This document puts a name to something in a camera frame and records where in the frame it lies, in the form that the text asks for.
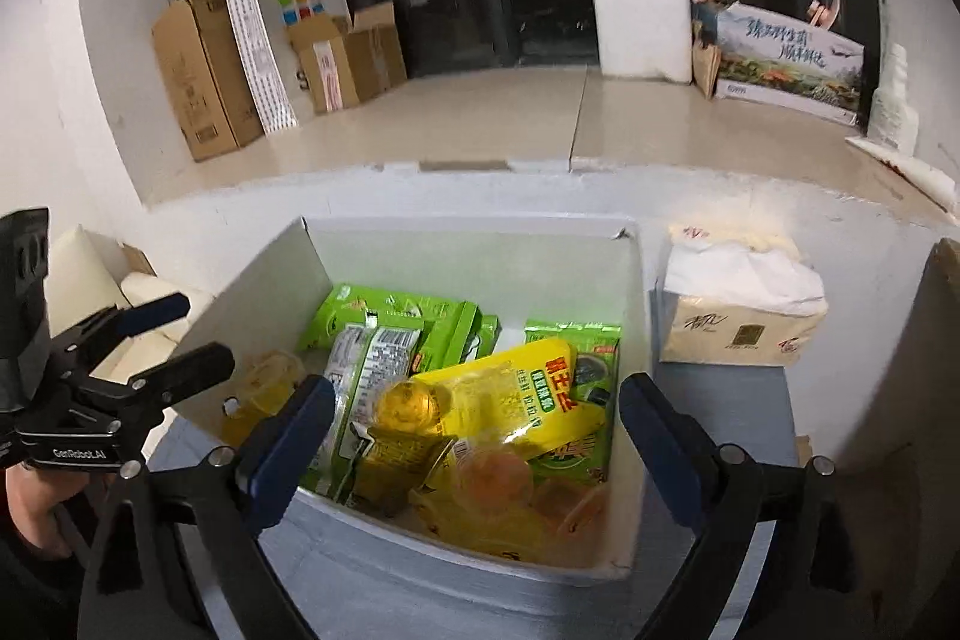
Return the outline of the left hand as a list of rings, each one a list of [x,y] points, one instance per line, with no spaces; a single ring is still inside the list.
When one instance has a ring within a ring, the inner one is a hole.
[[[112,477],[91,476],[80,471],[37,470],[25,463],[5,471],[8,511],[21,539],[47,559],[67,559],[71,549],[60,531],[55,509],[94,482]]]

